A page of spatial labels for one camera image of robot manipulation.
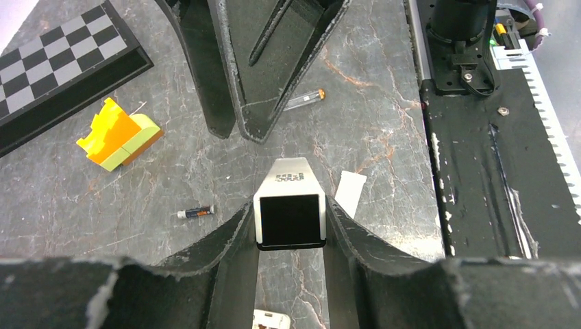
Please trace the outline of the black AAA battery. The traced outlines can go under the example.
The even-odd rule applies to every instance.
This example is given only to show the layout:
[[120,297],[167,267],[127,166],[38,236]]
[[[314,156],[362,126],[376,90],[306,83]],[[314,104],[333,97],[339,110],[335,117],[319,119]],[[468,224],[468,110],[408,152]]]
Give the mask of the black AAA battery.
[[192,219],[195,217],[202,217],[214,214],[214,206],[201,206],[198,208],[191,208],[187,210],[179,210],[177,217],[179,219]]

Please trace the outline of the white battery cover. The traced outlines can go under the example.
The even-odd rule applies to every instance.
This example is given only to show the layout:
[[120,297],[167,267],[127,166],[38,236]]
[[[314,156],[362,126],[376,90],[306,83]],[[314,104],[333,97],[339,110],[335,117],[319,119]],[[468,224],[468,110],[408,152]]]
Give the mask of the white battery cover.
[[352,219],[355,219],[362,189],[366,181],[367,176],[365,175],[341,171],[341,178],[334,199]]

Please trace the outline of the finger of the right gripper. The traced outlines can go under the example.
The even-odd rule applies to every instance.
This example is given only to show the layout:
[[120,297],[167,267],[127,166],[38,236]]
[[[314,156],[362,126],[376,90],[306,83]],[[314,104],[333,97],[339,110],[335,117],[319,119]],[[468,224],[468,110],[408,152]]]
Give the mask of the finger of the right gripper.
[[243,138],[263,144],[350,1],[209,1]]
[[159,0],[157,4],[177,34],[209,132],[229,138],[236,117],[208,2]]

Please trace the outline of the white remote control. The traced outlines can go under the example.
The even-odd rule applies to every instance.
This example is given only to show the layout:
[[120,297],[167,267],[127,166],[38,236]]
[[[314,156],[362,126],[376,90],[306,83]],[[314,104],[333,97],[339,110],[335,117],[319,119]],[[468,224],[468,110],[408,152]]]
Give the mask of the white remote control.
[[288,315],[255,309],[253,314],[253,329],[289,329],[291,319]]
[[326,244],[326,196],[304,157],[279,158],[253,197],[261,251],[316,249]]

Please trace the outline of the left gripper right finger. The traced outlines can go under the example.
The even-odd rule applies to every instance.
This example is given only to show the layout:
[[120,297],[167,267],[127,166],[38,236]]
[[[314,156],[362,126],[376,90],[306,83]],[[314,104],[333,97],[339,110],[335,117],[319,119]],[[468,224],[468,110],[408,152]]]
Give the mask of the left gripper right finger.
[[451,257],[426,262],[326,199],[332,328],[579,328],[580,263]]

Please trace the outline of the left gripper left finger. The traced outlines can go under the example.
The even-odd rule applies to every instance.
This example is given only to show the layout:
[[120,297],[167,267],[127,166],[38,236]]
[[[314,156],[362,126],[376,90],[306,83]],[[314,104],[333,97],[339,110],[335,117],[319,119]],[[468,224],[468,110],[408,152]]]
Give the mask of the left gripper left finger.
[[251,202],[146,265],[126,256],[4,258],[2,328],[250,328],[258,249]]

